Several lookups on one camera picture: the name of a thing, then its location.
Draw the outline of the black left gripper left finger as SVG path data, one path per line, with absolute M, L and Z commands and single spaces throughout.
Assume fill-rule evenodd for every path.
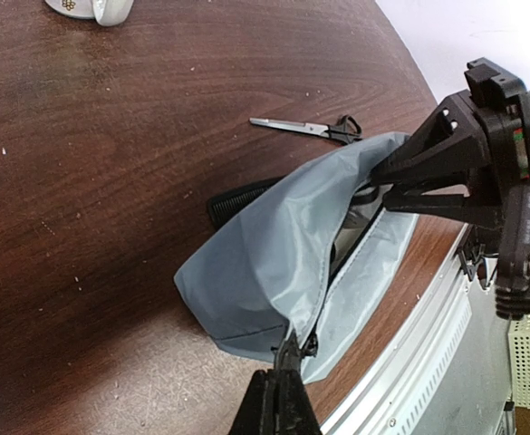
M 254 372 L 228 434 L 275 434 L 276 390 L 276 371 Z

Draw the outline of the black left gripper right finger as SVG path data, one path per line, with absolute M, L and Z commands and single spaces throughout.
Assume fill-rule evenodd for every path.
M 298 371 L 281 370 L 275 389 L 275 433 L 321 434 L 306 389 Z

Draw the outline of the grey zippered pouch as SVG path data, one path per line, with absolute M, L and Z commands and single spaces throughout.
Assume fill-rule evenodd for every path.
M 360 207 L 367 227 L 332 272 L 332 245 L 357 189 L 407 139 L 389 132 L 313 159 L 222 226 L 175 274 L 176 287 L 217 347 L 263 362 L 295 332 L 317 340 L 307 383 L 325 379 L 388 290 L 406 253 L 414 214 Z

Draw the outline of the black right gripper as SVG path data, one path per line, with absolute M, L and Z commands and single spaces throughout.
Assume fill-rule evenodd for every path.
M 468 88 L 445 98 L 371 171 L 371 182 L 448 176 L 450 187 L 463 184 L 468 194 L 395 187 L 383 196 L 383 206 L 498 229 L 509 191 L 530 184 L 530 94 L 520 78 L 486 58 L 469 62 L 465 77 Z

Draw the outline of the black hair comb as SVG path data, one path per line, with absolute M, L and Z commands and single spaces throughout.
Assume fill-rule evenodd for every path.
M 210 198 L 207 201 L 207 213 L 213 228 L 219 230 L 281 179 L 282 177 L 277 177 L 255 181 Z

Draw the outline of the cream perforated basket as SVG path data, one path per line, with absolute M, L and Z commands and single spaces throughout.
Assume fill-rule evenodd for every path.
M 530 410 L 530 315 L 512 321 L 508 330 L 512 400 Z

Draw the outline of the silver scissors black handles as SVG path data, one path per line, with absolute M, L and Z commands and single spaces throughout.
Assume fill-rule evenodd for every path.
M 349 145 L 362 140 L 361 125 L 351 115 L 343 115 L 335 124 L 279 121 L 264 118 L 250 118 L 249 122 L 258 127 L 320 137 L 342 145 Z

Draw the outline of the white floral mug yellow inside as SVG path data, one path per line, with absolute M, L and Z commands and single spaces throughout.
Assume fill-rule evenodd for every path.
M 95 20 L 112 27 L 123 24 L 133 7 L 133 0 L 44 0 L 54 12 L 72 19 Z

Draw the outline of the aluminium table front rail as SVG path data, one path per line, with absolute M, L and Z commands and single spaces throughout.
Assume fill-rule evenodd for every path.
M 321 426 L 324 434 L 514 434 L 510 323 L 461 269 L 458 237 L 408 319 Z

